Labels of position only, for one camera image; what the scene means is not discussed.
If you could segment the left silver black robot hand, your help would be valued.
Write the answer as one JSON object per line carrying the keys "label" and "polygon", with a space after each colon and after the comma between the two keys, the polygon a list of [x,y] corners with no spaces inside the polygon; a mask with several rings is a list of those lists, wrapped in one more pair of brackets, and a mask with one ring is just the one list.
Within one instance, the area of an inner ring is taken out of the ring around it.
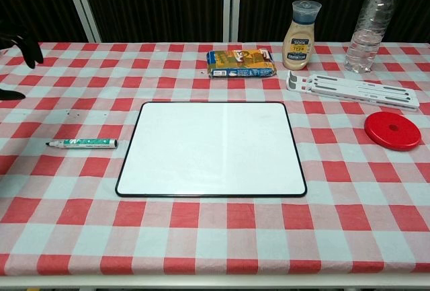
{"label": "left silver black robot hand", "polygon": [[[44,58],[40,45],[25,31],[12,31],[4,30],[1,31],[1,39],[10,40],[21,50],[24,61],[27,66],[34,69],[36,63],[43,63]],[[1,90],[1,101],[15,101],[25,99],[26,96],[23,93],[12,90]]]}

